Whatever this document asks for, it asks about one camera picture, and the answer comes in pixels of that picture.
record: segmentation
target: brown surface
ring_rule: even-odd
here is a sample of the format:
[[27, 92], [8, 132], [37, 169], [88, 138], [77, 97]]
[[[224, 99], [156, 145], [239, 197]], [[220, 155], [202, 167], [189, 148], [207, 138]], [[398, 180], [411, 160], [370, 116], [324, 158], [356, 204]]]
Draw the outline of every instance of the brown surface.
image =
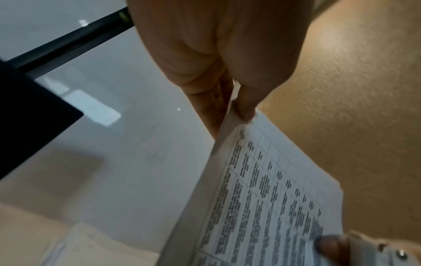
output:
[[344, 228], [421, 242], [421, 2], [340, 0], [261, 110], [344, 190]]

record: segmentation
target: black metal frame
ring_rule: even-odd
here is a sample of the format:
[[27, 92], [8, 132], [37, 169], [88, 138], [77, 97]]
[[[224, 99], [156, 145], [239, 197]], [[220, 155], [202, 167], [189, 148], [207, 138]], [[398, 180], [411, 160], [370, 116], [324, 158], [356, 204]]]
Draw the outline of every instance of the black metal frame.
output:
[[125, 7], [10, 59], [8, 63], [30, 78], [36, 79], [131, 27], [133, 22]]

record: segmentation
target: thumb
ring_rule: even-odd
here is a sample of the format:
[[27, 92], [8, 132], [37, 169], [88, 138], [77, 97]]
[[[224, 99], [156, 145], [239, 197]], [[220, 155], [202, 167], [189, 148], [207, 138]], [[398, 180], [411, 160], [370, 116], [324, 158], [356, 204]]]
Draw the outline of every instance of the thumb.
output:
[[263, 101], [270, 92], [271, 91], [265, 92], [264, 90], [241, 85], [235, 103], [235, 107], [240, 117], [246, 122], [252, 120], [256, 114], [255, 109], [257, 105]]
[[348, 266], [350, 245], [344, 235], [327, 235], [314, 241], [314, 247], [321, 255], [341, 266]]

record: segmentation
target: hand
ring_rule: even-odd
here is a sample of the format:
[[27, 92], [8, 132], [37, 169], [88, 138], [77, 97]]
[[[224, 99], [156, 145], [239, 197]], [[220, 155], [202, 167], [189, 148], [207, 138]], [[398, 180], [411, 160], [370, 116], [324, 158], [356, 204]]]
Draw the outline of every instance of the hand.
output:
[[[366, 241], [374, 243], [376, 246], [389, 246], [393, 249], [402, 249], [406, 253], [415, 256], [421, 263], [421, 245], [406, 241], [406, 240], [385, 240], [385, 239], [373, 239], [366, 235], [355, 233], [360, 235]], [[316, 250], [323, 256], [329, 258], [340, 266], [349, 266], [350, 263], [350, 246], [348, 238], [345, 235], [342, 236], [324, 236], [315, 242]]]
[[312, 0], [128, 0], [138, 33], [216, 138], [233, 89], [249, 121], [294, 72]]

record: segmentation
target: tan floor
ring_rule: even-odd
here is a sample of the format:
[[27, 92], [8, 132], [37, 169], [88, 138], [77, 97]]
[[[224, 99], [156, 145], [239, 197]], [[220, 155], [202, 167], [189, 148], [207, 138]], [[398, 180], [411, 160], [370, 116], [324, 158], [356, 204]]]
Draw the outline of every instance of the tan floor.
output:
[[345, 193], [344, 226], [421, 242], [421, 4], [339, 0], [260, 106]]

